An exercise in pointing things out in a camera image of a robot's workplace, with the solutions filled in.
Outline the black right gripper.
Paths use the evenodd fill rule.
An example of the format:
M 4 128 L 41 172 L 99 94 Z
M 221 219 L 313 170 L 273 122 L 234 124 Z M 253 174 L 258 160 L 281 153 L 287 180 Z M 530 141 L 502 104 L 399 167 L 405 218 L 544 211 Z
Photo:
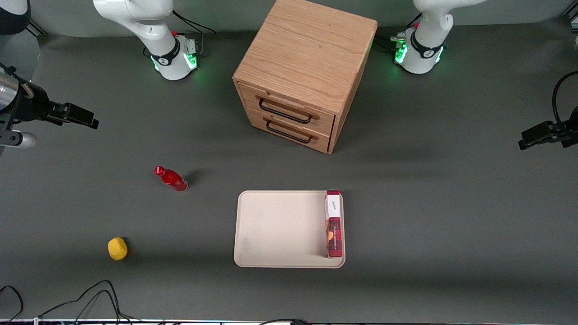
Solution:
M 23 122 L 41 120 L 58 126 L 73 123 L 94 130 L 99 125 L 93 112 L 72 103 L 64 105 L 50 101 L 46 91 L 32 83 L 19 84 L 16 120 Z

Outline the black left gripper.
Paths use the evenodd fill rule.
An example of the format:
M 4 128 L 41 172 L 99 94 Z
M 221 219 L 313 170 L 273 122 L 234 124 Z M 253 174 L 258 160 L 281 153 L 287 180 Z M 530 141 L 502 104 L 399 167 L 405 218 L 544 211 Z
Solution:
M 561 141 L 558 137 L 557 124 L 552 121 L 544 121 L 522 132 L 522 140 L 519 140 L 520 150 L 527 150 L 533 146 L 561 141 L 563 148 L 569 148 L 578 144 L 578 107 L 576 106 L 568 120 L 559 121 L 560 128 L 565 134 Z

